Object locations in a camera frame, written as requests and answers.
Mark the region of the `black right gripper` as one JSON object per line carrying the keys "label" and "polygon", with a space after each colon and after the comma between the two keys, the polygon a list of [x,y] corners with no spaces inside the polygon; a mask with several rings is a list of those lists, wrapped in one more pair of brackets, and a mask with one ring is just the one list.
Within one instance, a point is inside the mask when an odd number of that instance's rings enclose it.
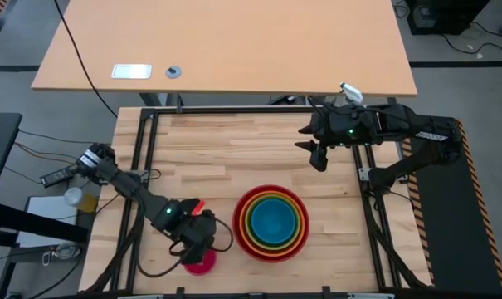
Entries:
{"label": "black right gripper", "polygon": [[298,130],[303,135],[313,135],[315,141],[295,142],[295,146],[311,152],[309,162],[319,172],[324,172],[328,165],[328,148],[334,149],[345,146],[339,134],[332,130],[330,115],[321,109],[316,109],[312,115],[311,125],[307,125]]}

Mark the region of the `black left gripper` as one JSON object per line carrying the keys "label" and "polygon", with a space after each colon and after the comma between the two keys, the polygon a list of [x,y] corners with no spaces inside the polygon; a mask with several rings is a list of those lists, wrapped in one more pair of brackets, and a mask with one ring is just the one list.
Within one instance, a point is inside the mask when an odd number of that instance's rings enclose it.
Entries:
{"label": "black left gripper", "polygon": [[182,264],[201,263],[207,249],[210,249],[215,240],[217,231],[216,217],[211,209],[204,208],[205,202],[201,199],[184,199],[178,207],[181,214],[173,236],[183,242],[189,249],[182,258]]}

